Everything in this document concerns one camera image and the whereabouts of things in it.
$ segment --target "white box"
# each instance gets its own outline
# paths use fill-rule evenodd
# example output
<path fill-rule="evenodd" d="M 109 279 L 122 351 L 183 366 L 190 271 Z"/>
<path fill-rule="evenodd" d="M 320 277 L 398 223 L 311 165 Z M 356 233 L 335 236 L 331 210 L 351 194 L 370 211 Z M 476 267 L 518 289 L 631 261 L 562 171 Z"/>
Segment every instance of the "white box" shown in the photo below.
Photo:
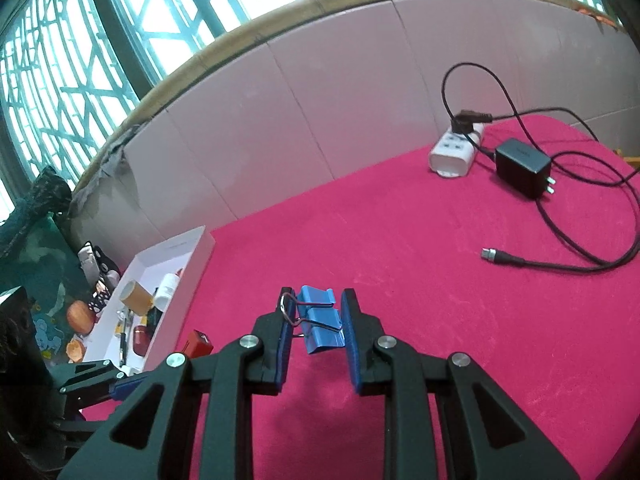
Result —
<path fill-rule="evenodd" d="M 127 367 L 140 371 L 156 368 L 175 349 L 184 318 L 214 245 L 215 240 L 211 234 L 201 226 L 138 253 L 102 311 L 100 321 L 84 338 L 84 362 L 109 359 L 120 368 L 120 337 L 115 335 L 115 330 L 118 311 L 126 310 L 119 300 L 125 284 L 136 280 L 153 294 L 164 275 L 183 269 L 175 294 L 160 319 L 146 357 L 140 357 L 133 351 L 133 327 L 140 324 L 140 316 L 133 317 L 132 329 L 127 338 Z"/>

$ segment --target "metal clip handle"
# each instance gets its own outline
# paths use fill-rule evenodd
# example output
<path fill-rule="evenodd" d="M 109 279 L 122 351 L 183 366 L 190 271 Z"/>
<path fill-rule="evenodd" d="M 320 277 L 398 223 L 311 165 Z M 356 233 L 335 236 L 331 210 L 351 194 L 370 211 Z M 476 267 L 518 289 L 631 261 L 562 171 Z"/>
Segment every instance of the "metal clip handle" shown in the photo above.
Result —
<path fill-rule="evenodd" d="M 299 326 L 301 323 L 304 322 L 304 323 L 309 323 L 310 325 L 313 325 L 313 326 L 317 326 L 317 327 L 320 327 L 320 328 L 325 328 L 327 330 L 330 330 L 331 332 L 340 332 L 340 330 L 342 330 L 342 327 L 336 328 L 335 326 L 330 326 L 330 325 L 327 325 L 327 324 L 324 324 L 324 323 L 320 323 L 319 321 L 314 321 L 314 320 L 306 318 L 306 317 L 297 317 L 296 319 L 291 319 L 287 315 L 287 310 L 284 307 L 285 298 L 289 298 L 290 300 L 293 300 L 295 302 L 295 304 L 296 304 L 296 307 L 298 305 L 304 305 L 304 306 L 330 306 L 330 307 L 333 307 L 334 304 L 333 303 L 305 303 L 304 301 L 298 301 L 298 298 L 296 298 L 290 292 L 284 292 L 280 297 L 280 311 L 282 312 L 282 315 L 284 316 L 284 319 L 291 326 Z"/>

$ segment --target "white tile wall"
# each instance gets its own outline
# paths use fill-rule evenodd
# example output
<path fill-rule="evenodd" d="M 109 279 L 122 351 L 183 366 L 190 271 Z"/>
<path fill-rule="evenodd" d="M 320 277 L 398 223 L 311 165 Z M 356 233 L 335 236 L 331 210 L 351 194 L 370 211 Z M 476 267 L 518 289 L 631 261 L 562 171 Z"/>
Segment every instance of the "white tile wall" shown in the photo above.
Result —
<path fill-rule="evenodd" d="M 523 109 L 563 106 L 574 110 L 577 95 L 568 91 L 558 26 L 547 17 L 555 5 L 538 3 L 492 0 L 501 35 L 515 60 L 520 105 Z"/>
<path fill-rule="evenodd" d="M 429 89 L 436 124 L 441 131 L 450 123 L 440 97 L 442 77 L 461 61 L 480 63 L 493 70 L 520 106 L 516 61 L 492 0 L 395 0 L 394 3 Z M 453 113 L 463 108 L 494 114 L 511 111 L 491 76 L 474 67 L 462 67 L 451 75 L 447 100 Z"/>
<path fill-rule="evenodd" d="M 393 3 L 309 23 L 270 47 L 334 176 L 440 136 Z"/>
<path fill-rule="evenodd" d="M 168 113 L 238 217 L 332 179 L 266 45 L 217 70 Z"/>
<path fill-rule="evenodd" d="M 121 269 L 142 249 L 164 240 L 117 178 L 100 181 L 72 229 L 76 240 L 100 245 Z"/>
<path fill-rule="evenodd" d="M 602 142 L 611 149 L 620 148 L 625 156 L 640 155 L 640 107 L 619 110 L 586 121 Z M 582 130 L 580 124 L 572 124 Z"/>
<path fill-rule="evenodd" d="M 607 146 L 640 155 L 640 54 L 626 34 L 535 0 L 395 0 L 292 30 L 198 83 L 130 143 L 132 172 L 100 184 L 75 238 L 125 265 L 433 142 L 449 124 L 442 76 L 463 60 L 494 70 L 518 108 L 574 108 Z M 447 95 L 454 112 L 510 111 L 473 68 Z"/>
<path fill-rule="evenodd" d="M 120 181 L 164 238 L 236 216 L 196 164 L 167 111 L 156 116 L 126 146 L 130 171 Z"/>
<path fill-rule="evenodd" d="M 639 96 L 625 89 L 625 81 L 638 81 L 640 74 L 640 56 L 629 50 L 634 47 L 626 34 L 564 7 L 548 6 L 544 16 L 558 28 L 561 73 L 576 101 L 576 113 L 588 120 L 640 104 Z M 614 40 L 623 34 L 621 41 Z"/>

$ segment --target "white power strip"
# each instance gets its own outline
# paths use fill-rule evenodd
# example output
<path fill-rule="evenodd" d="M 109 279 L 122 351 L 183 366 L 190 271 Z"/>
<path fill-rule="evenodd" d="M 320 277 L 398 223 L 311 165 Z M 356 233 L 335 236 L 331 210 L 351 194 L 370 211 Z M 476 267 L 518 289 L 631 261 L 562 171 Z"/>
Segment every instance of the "white power strip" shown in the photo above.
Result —
<path fill-rule="evenodd" d="M 469 137 L 480 146 L 483 133 L 484 124 L 474 123 Z M 429 153 L 429 167 L 445 178 L 465 176 L 476 158 L 476 151 L 464 135 L 452 133 L 449 127 Z"/>

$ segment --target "black cable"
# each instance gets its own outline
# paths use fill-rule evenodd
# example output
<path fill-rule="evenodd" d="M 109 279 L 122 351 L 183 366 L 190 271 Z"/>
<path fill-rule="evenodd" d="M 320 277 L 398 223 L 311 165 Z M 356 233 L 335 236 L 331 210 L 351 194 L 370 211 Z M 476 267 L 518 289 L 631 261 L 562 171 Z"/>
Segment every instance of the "black cable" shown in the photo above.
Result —
<path fill-rule="evenodd" d="M 578 121 L 584 127 L 584 129 L 588 131 L 590 136 L 593 137 L 593 140 L 597 140 L 598 142 L 600 142 L 596 134 L 593 133 L 593 130 L 591 129 L 591 127 L 584 120 L 582 120 L 582 118 L 578 114 L 574 113 L 574 111 L 572 111 L 569 108 L 564 108 L 561 106 L 545 106 L 542 108 L 530 108 L 529 110 L 518 111 L 518 113 L 521 116 L 529 115 L 529 114 L 539 114 L 543 112 L 564 112 L 565 114 L 571 115 L 571 117 L 573 117 L 576 121 Z M 501 121 L 503 119 L 512 119 L 514 117 L 515 117 L 514 114 L 498 115 L 498 116 L 494 116 L 494 121 Z"/>
<path fill-rule="evenodd" d="M 444 78 L 442 78 L 442 85 L 440 86 L 440 93 L 442 95 L 442 104 L 444 104 L 444 108 L 447 111 L 447 114 L 449 114 L 449 119 L 451 120 L 451 124 L 455 124 L 456 123 L 456 117 L 453 115 L 453 112 L 451 111 L 451 108 L 449 108 L 449 104 L 447 103 L 447 95 L 446 95 L 446 89 L 447 89 L 447 80 L 449 79 L 449 76 L 451 75 L 451 73 L 457 69 L 460 66 L 466 65 L 466 64 L 471 64 L 473 66 L 477 66 L 478 68 L 482 68 L 481 65 L 475 64 L 475 63 L 458 63 L 454 66 L 452 66 L 451 68 L 449 68 L 449 70 L 447 70 L 447 73 L 444 75 Z M 499 79 L 496 79 L 498 81 L 498 84 L 500 86 L 502 86 L 502 82 Z M 509 93 L 507 92 L 506 88 L 502 88 L 502 90 L 505 92 L 505 95 L 507 96 L 507 99 L 511 99 L 511 97 L 509 97 Z M 467 133 L 462 133 L 462 135 L 465 136 L 466 140 L 469 141 L 469 143 L 471 143 L 471 145 L 478 150 L 478 152 L 482 153 L 483 155 L 489 157 L 491 160 L 495 160 L 495 155 L 494 152 L 492 152 L 491 150 L 488 150 L 487 148 L 484 148 L 482 146 L 479 146 L 478 144 L 476 144 L 476 142 L 471 138 L 471 136 L 469 136 L 469 134 Z"/>
<path fill-rule="evenodd" d="M 508 90 L 506 89 L 506 87 L 504 86 L 504 84 L 500 80 L 500 78 L 498 78 L 498 76 L 495 75 L 495 73 L 492 72 L 492 70 L 488 69 L 487 67 L 485 67 L 485 66 L 483 66 L 481 64 L 478 64 L 478 63 L 473 63 L 473 62 L 457 63 L 456 65 L 454 65 L 453 67 L 451 67 L 447 71 L 447 73 L 445 74 L 444 78 L 442 79 L 442 87 L 441 87 L 442 103 L 444 104 L 445 110 L 447 111 L 447 114 L 451 118 L 452 122 L 454 120 L 456 120 L 456 117 L 453 115 L 452 111 L 450 110 L 449 104 L 447 103 L 446 85 L 447 85 L 447 80 L 449 79 L 450 74 L 454 70 L 456 70 L 457 68 L 459 68 L 461 66 L 475 66 L 476 68 L 484 70 L 485 72 L 487 72 L 489 75 L 491 75 L 494 78 L 494 80 L 498 83 L 498 85 L 502 89 L 502 92 L 504 93 L 504 96 L 506 97 L 507 101 L 509 102 L 509 104 L 511 106 L 511 109 L 513 111 L 513 114 L 504 115 L 504 116 L 495 116 L 495 117 L 493 117 L 493 119 L 494 120 L 501 120 L 501 119 L 507 119 L 507 118 L 516 118 L 518 123 L 520 124 L 520 127 L 522 128 L 522 131 L 527 136 L 527 139 L 529 139 L 529 142 L 531 142 L 532 145 L 537 150 L 539 150 L 540 152 L 545 153 L 544 150 L 542 150 L 538 146 L 536 141 L 532 138 L 531 134 L 527 130 L 527 127 L 525 126 L 524 122 L 522 121 L 522 115 L 523 114 L 532 114 L 532 113 L 539 113 L 539 112 L 545 112 L 545 111 L 562 111 L 562 112 L 569 113 L 574 118 L 576 118 L 578 120 L 578 122 L 580 124 L 582 124 L 587 129 L 587 131 L 591 134 L 591 137 L 593 137 L 594 140 L 598 140 L 597 136 L 593 133 L 591 128 L 577 114 L 575 114 L 572 110 L 569 110 L 568 108 L 562 108 L 562 107 L 532 108 L 530 110 L 524 110 L 523 112 L 519 112 L 518 109 L 516 108 L 516 105 L 513 103 L 513 100 L 511 99 L 511 96 L 509 95 Z M 479 148 L 479 146 L 477 146 L 474 142 L 472 142 L 472 144 L 476 148 Z M 598 162 L 598 163 L 604 165 L 609 170 L 611 170 L 619 178 L 619 180 L 615 180 L 615 181 L 597 180 L 597 179 L 588 178 L 588 177 L 582 176 L 580 174 L 574 173 L 573 171 L 568 170 L 566 167 L 562 166 L 561 164 L 559 164 L 556 161 L 557 158 L 565 156 L 565 155 L 584 156 L 585 158 L 589 158 L 591 160 L 594 160 L 595 162 Z M 603 160 L 603 159 L 601 159 L 601 158 L 599 158 L 597 156 L 590 155 L 589 153 L 578 152 L 578 151 L 575 151 L 575 150 L 565 150 L 565 151 L 562 151 L 562 152 L 558 152 L 558 153 L 555 153 L 554 155 L 551 155 L 550 158 L 551 158 L 551 163 L 553 165 L 555 165 L 556 168 L 558 168 L 560 171 L 562 171 L 564 174 L 566 174 L 570 178 L 573 178 L 574 180 L 577 180 L 579 182 L 584 182 L 586 184 L 592 184 L 594 186 L 603 186 L 603 187 L 619 187 L 619 186 L 622 186 L 622 185 L 627 186 L 631 190 L 631 192 L 633 193 L 633 196 L 636 199 L 636 205 L 640 206 L 640 195 L 638 194 L 638 191 L 636 190 L 636 188 L 634 186 L 632 186 L 631 183 L 630 183 L 631 178 L 640 172 L 640 168 L 638 168 L 637 170 L 633 171 L 631 174 L 629 174 L 628 176 L 625 177 L 618 170 L 616 170 L 612 165 L 610 165 L 608 162 L 606 162 L 605 160 Z M 613 261 L 604 260 L 602 258 L 599 258 L 598 256 L 595 256 L 594 254 L 591 254 L 584 247 L 580 246 L 571 237 L 569 237 L 565 232 L 563 232 L 555 224 L 555 222 L 553 222 L 551 217 L 548 215 L 548 213 L 544 209 L 542 200 L 537 199 L 536 200 L 536 206 L 538 208 L 540 216 L 542 216 L 543 221 L 551 229 L 551 231 L 558 238 L 560 238 L 562 241 L 567 243 L 569 245 L 569 247 L 571 247 L 578 254 L 580 254 L 585 259 L 589 260 L 590 262 L 593 262 L 594 266 L 583 267 L 583 266 L 573 266 L 573 265 L 565 265 L 565 264 L 555 264 L 555 263 L 551 263 L 551 262 L 537 262 L 537 261 L 533 261 L 533 260 L 525 260 L 524 258 L 520 258 L 518 256 L 513 256 L 512 254 L 506 253 L 504 251 L 498 251 L 498 250 L 494 250 L 494 249 L 482 250 L 482 257 L 484 257 L 485 259 L 487 259 L 487 260 L 489 260 L 489 261 L 491 261 L 493 263 L 496 263 L 496 264 L 506 264 L 506 265 L 519 266 L 519 267 L 534 267 L 534 268 L 539 268 L 539 269 L 560 270 L 560 271 L 565 271 L 565 272 L 579 272 L 579 273 L 583 273 L 583 274 L 588 274 L 588 273 L 592 273 L 592 272 L 603 272 L 604 270 L 612 270 L 612 269 L 616 269 L 618 267 L 621 267 L 621 266 L 629 263 L 631 260 L 633 260 L 636 257 L 636 255 L 638 254 L 638 251 L 640 250 L 640 232 L 638 231 L 638 228 L 636 227 L 636 237 L 634 239 L 634 242 L 632 243 L 631 247 L 629 247 L 629 249 L 622 256 L 620 256 L 619 258 L 617 258 L 616 260 L 613 260 Z"/>

